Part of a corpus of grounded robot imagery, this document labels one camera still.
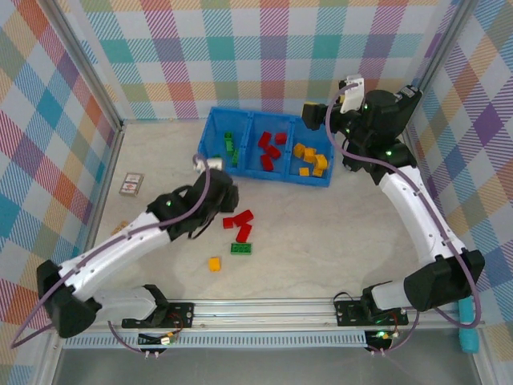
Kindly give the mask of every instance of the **marble surface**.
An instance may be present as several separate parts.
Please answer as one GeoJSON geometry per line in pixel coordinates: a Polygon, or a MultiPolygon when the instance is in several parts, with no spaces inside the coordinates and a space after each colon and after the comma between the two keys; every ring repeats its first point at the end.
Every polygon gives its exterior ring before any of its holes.
{"type": "MultiPolygon", "coordinates": [[[[121,221],[132,221],[161,193],[193,184],[192,170],[204,120],[132,124],[121,148],[96,242],[121,221]],[[137,197],[119,195],[127,172],[145,175],[137,197]]],[[[331,185],[234,177],[236,213],[255,215],[251,256],[231,255],[236,229],[218,215],[198,239],[181,237],[119,271],[106,288],[156,284],[168,298],[327,298],[345,290],[402,278],[417,269],[410,237],[393,205],[363,171],[346,171],[336,159],[331,185]],[[221,256],[211,273],[208,259],[221,256]]]]}

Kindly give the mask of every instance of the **colorful checkered pattern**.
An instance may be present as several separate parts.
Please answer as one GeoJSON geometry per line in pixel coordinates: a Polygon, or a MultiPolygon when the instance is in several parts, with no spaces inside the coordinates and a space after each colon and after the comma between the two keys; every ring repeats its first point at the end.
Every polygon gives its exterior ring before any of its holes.
{"type": "Polygon", "coordinates": [[[422,75],[458,3],[447,10],[439,0],[81,0],[80,19],[70,1],[59,3],[120,114],[140,120],[205,117],[212,106],[298,114],[306,99],[326,103],[337,81],[356,73],[369,90],[396,91],[422,75]],[[433,25],[445,10],[442,25],[433,25]],[[424,35],[437,28],[428,49],[424,35]]]}
{"type": "Polygon", "coordinates": [[[513,1],[482,0],[410,133],[450,226],[487,264],[487,333],[513,380],[513,1]]]}
{"type": "Polygon", "coordinates": [[[9,342],[36,303],[37,266],[83,250],[113,135],[36,0],[0,0],[1,385],[30,378],[40,352],[9,342]]]}

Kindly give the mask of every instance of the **red lego brick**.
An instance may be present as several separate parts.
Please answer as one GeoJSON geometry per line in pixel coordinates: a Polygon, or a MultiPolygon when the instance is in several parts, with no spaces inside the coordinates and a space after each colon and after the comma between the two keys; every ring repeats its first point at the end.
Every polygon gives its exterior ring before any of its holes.
{"type": "Polygon", "coordinates": [[[264,131],[260,137],[260,140],[258,141],[258,147],[266,148],[271,141],[271,137],[272,135],[270,132],[264,131]]]}
{"type": "Polygon", "coordinates": [[[274,136],[274,143],[276,143],[277,145],[287,143],[287,133],[286,132],[278,132],[274,136]]]}
{"type": "Polygon", "coordinates": [[[237,234],[237,238],[235,240],[239,243],[246,243],[249,238],[249,233],[251,233],[252,226],[244,223],[237,234]]]}
{"type": "Polygon", "coordinates": [[[262,168],[265,171],[272,171],[274,169],[273,160],[267,154],[264,154],[260,157],[260,161],[262,162],[262,168]]]}
{"type": "Polygon", "coordinates": [[[233,218],[231,217],[228,217],[228,218],[223,218],[223,228],[225,229],[233,229],[233,218]]]}
{"type": "Polygon", "coordinates": [[[232,219],[233,219],[233,223],[235,224],[235,226],[241,227],[242,225],[251,221],[253,218],[254,218],[254,216],[253,216],[253,213],[251,212],[251,210],[246,210],[246,211],[243,211],[242,213],[240,213],[239,215],[234,216],[232,219]]]}
{"type": "Polygon", "coordinates": [[[265,148],[265,152],[267,152],[267,155],[271,156],[273,159],[278,159],[281,156],[280,150],[278,150],[272,144],[265,148]]]}

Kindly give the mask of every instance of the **wire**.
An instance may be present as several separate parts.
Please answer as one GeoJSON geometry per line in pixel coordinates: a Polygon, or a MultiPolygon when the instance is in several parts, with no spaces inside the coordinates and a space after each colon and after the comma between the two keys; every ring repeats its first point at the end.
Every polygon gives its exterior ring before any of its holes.
{"type": "Polygon", "coordinates": [[[148,345],[152,345],[152,342],[159,342],[162,338],[170,337],[171,335],[174,335],[176,338],[178,338],[179,333],[184,329],[184,320],[180,317],[177,313],[171,313],[168,315],[168,318],[178,318],[180,320],[180,327],[176,328],[174,331],[167,332],[166,334],[162,334],[158,337],[152,337],[151,335],[146,334],[139,334],[140,337],[145,338],[147,340],[148,345]]]}
{"type": "Polygon", "coordinates": [[[399,332],[399,329],[398,329],[398,316],[395,315],[394,312],[391,312],[390,314],[392,314],[392,318],[394,319],[394,322],[395,322],[395,328],[394,328],[394,333],[398,333],[399,332]]]}
{"type": "Polygon", "coordinates": [[[112,326],[112,322],[107,321],[107,325],[109,326],[109,329],[111,330],[111,333],[117,342],[119,342],[121,345],[126,347],[128,350],[133,351],[134,353],[144,354],[140,349],[132,347],[132,346],[128,345],[126,342],[124,342],[123,339],[119,336],[119,334],[115,331],[114,327],[112,326]]]}
{"type": "Polygon", "coordinates": [[[129,239],[132,236],[136,235],[137,233],[140,233],[142,231],[148,230],[148,229],[154,229],[158,227],[165,227],[169,225],[174,225],[175,223],[178,223],[182,221],[183,219],[186,219],[190,217],[204,202],[205,197],[207,196],[208,189],[210,188],[210,168],[208,167],[208,162],[202,156],[201,154],[195,154],[192,158],[192,161],[197,164],[198,161],[201,161],[205,165],[205,186],[203,189],[203,192],[200,195],[200,199],[184,214],[179,215],[178,217],[169,219],[167,221],[162,221],[159,223],[153,223],[150,225],[145,225],[138,227],[137,229],[133,229],[132,231],[129,231],[127,235],[120,235],[119,237],[116,237],[114,239],[111,239],[104,245],[101,245],[98,247],[98,249],[94,249],[91,251],[83,260],[81,260],[77,266],[74,269],[71,269],[67,274],[65,274],[61,279],[59,279],[42,297],[39,299],[39,301],[36,303],[34,309],[30,312],[26,320],[23,322],[23,324],[18,328],[16,331],[16,334],[14,335],[14,338],[10,344],[11,349],[15,349],[17,347],[20,347],[23,343],[26,343],[36,337],[37,335],[41,334],[44,331],[49,330],[52,327],[52,324],[45,325],[43,328],[36,330],[34,333],[29,335],[28,337],[24,338],[22,341],[17,341],[18,338],[22,335],[23,331],[28,327],[29,323],[34,319],[35,315],[38,313],[38,311],[42,308],[42,306],[45,304],[45,302],[54,294],[54,292],[63,285],[73,274],[76,274],[82,269],[92,258],[96,257],[98,254],[102,253],[103,251],[111,248],[113,245],[118,244],[119,242],[129,239]]]}
{"type": "Polygon", "coordinates": [[[430,205],[429,201],[427,200],[427,198],[422,193],[421,189],[403,171],[401,171],[399,168],[393,166],[392,164],[386,163],[383,160],[369,158],[368,156],[359,156],[359,155],[355,155],[355,154],[352,154],[350,152],[347,152],[344,148],[340,147],[337,144],[333,134],[331,133],[331,127],[330,127],[330,120],[331,119],[330,119],[330,116],[331,116],[331,113],[333,111],[333,106],[337,102],[337,99],[338,99],[339,96],[341,96],[342,94],[345,94],[345,91],[349,90],[350,88],[353,88],[353,87],[356,87],[356,86],[357,86],[357,84],[353,83],[353,84],[350,84],[350,85],[347,85],[347,86],[341,88],[337,92],[337,94],[333,97],[331,102],[329,103],[328,109],[326,111],[327,119],[325,120],[325,128],[326,128],[326,134],[328,135],[328,139],[331,142],[331,144],[343,156],[348,156],[349,158],[352,158],[352,159],[355,159],[355,160],[359,160],[361,162],[378,164],[380,166],[386,167],[389,170],[392,170],[393,172],[398,174],[414,190],[414,193],[416,194],[416,196],[420,198],[420,200],[422,201],[422,203],[426,207],[426,210],[430,214],[430,217],[433,220],[433,222],[435,223],[438,231],[440,232],[440,235],[442,236],[442,238],[444,240],[446,240],[446,246],[454,254],[454,257],[458,261],[459,265],[462,268],[463,273],[465,274],[465,278],[467,279],[468,284],[469,284],[469,286],[471,288],[472,296],[474,297],[474,302],[475,302],[475,318],[474,318],[474,321],[471,322],[471,323],[468,323],[468,324],[467,323],[461,323],[461,322],[458,322],[458,321],[454,320],[453,318],[451,318],[449,315],[445,314],[440,309],[435,308],[435,310],[439,314],[441,314],[447,321],[452,323],[453,325],[456,325],[457,327],[462,328],[462,329],[473,329],[473,328],[475,328],[481,322],[482,310],[481,310],[481,300],[479,298],[479,292],[478,292],[477,287],[476,287],[476,285],[474,283],[474,279],[472,277],[472,274],[469,271],[469,269],[467,268],[467,265],[465,264],[465,261],[459,255],[459,252],[454,247],[452,241],[450,241],[449,236],[447,235],[447,232],[446,232],[444,226],[442,225],[442,222],[438,219],[438,216],[436,215],[435,211],[431,207],[431,205],[430,205]]]}
{"type": "MultiPolygon", "coordinates": [[[[408,342],[408,340],[411,338],[411,335],[414,333],[415,329],[417,328],[418,321],[420,320],[420,311],[417,311],[417,314],[415,315],[414,324],[412,325],[411,329],[408,330],[408,333],[406,334],[406,337],[396,346],[391,347],[390,349],[387,349],[387,352],[396,351],[398,348],[402,347],[405,343],[408,342]]],[[[369,345],[369,348],[372,351],[380,351],[379,349],[375,348],[374,346],[369,345]]]]}
{"type": "Polygon", "coordinates": [[[333,305],[335,305],[335,300],[341,295],[347,295],[349,298],[351,298],[351,301],[354,301],[353,297],[351,297],[351,294],[349,294],[347,291],[341,291],[340,293],[336,293],[335,297],[333,297],[333,305]]]}

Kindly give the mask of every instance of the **blue plastic tray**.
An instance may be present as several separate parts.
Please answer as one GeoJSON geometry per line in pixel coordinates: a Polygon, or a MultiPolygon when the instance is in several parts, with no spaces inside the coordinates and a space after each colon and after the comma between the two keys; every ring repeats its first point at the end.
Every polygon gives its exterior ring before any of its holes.
{"type": "Polygon", "coordinates": [[[225,170],[229,174],[256,179],[328,187],[333,171],[334,149],[326,136],[324,126],[317,131],[309,130],[303,120],[294,115],[213,107],[208,115],[198,152],[207,158],[221,156],[225,170]],[[273,134],[270,144],[281,151],[280,158],[273,160],[272,172],[264,171],[260,160],[264,150],[258,147],[258,140],[264,131],[273,134]],[[232,157],[226,152],[224,146],[226,132],[232,133],[234,148],[239,150],[239,161],[236,167],[232,166],[232,157]],[[278,132],[287,132],[285,145],[274,144],[274,135],[278,132]],[[324,171],[321,178],[311,176],[312,164],[293,155],[293,148],[298,142],[306,147],[315,148],[317,154],[323,154],[328,160],[328,169],[324,171]],[[310,176],[299,176],[300,167],[308,167],[310,176]]]}

